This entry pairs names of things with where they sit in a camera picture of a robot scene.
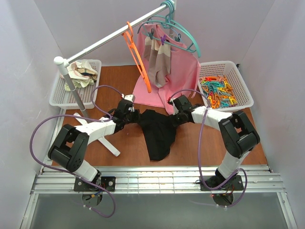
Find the black underwear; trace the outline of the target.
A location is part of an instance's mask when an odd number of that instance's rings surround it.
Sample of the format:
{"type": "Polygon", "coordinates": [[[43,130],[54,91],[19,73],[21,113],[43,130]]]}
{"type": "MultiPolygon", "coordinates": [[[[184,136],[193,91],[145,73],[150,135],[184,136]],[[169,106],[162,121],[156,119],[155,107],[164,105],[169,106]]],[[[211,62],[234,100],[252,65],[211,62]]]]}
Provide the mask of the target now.
{"type": "Polygon", "coordinates": [[[139,125],[143,131],[149,159],[161,161],[165,159],[175,142],[176,127],[170,117],[147,109],[140,117],[139,125]]]}

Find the orange plastic hanger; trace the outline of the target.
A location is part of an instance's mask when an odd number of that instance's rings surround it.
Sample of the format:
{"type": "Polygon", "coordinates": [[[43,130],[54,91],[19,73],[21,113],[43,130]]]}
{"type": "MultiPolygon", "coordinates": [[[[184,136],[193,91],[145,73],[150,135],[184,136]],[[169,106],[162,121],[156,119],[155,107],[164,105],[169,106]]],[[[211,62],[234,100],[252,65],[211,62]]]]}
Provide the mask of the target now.
{"type": "Polygon", "coordinates": [[[139,51],[138,51],[138,49],[136,47],[136,44],[134,43],[134,40],[133,40],[133,30],[132,30],[131,24],[129,22],[126,22],[126,24],[128,26],[128,29],[127,29],[127,31],[125,31],[122,34],[122,36],[124,37],[124,40],[127,44],[127,47],[130,50],[130,53],[133,57],[133,60],[134,60],[136,66],[139,70],[139,73],[140,73],[145,85],[146,85],[147,92],[151,93],[152,89],[151,89],[151,84],[150,84],[150,81],[149,81],[149,78],[148,78],[148,74],[146,72],[143,61],[141,59],[141,55],[139,54],[139,51]]]}

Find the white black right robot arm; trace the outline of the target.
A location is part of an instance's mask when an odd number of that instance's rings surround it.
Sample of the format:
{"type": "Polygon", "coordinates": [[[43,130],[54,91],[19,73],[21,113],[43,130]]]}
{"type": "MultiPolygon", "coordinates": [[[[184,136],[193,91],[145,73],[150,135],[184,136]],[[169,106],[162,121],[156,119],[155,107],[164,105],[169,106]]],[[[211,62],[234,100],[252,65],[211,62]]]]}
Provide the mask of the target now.
{"type": "Polygon", "coordinates": [[[223,188],[237,175],[243,160],[260,143],[259,134],[248,116],[243,111],[229,113],[204,105],[192,105],[184,95],[170,98],[168,104],[172,105],[174,109],[174,113],[170,115],[174,126],[185,123],[201,124],[198,150],[201,149],[202,132],[205,125],[220,131],[226,153],[220,166],[216,169],[215,175],[204,180],[200,152],[198,153],[198,168],[202,185],[206,189],[223,188]]]}

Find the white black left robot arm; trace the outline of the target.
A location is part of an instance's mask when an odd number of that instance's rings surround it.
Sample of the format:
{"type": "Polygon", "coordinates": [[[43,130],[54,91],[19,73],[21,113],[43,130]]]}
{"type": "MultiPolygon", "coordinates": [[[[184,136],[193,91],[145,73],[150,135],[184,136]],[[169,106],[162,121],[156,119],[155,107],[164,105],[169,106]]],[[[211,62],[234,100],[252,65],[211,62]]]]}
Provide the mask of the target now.
{"type": "Polygon", "coordinates": [[[134,109],[134,100],[135,96],[132,94],[121,99],[112,118],[106,115],[98,122],[79,126],[64,125],[48,151],[49,159],[90,182],[88,187],[96,190],[95,185],[101,185],[101,173],[84,159],[87,146],[102,137],[121,131],[126,124],[138,122],[140,111],[134,109]]]}

